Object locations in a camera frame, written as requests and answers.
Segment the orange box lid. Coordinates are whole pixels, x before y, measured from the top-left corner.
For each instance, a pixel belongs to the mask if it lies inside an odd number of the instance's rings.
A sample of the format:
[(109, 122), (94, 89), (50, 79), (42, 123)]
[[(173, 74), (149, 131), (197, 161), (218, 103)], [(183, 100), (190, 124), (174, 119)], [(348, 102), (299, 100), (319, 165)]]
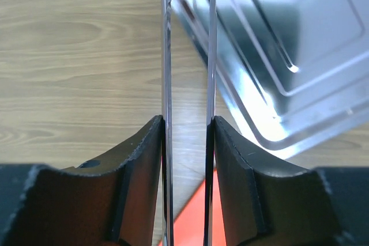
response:
[[(201, 246), (204, 238), (204, 196), (202, 183), (174, 222), (175, 246)], [(217, 172), (213, 172), (213, 234), (214, 246), (226, 246), (223, 213)]]

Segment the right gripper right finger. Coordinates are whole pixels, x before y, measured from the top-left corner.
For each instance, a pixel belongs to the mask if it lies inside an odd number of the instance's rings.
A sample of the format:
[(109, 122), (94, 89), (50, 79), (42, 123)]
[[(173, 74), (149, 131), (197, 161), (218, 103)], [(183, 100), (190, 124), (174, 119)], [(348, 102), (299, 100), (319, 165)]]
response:
[(302, 168), (214, 125), (227, 245), (368, 244), (368, 168)]

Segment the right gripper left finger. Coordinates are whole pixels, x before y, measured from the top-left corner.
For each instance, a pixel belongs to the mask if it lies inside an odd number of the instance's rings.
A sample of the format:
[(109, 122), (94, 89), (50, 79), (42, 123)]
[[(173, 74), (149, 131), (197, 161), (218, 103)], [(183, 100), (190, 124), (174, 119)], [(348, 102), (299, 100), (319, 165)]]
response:
[(2, 245), (151, 245), (163, 118), (78, 167), (1, 165)]

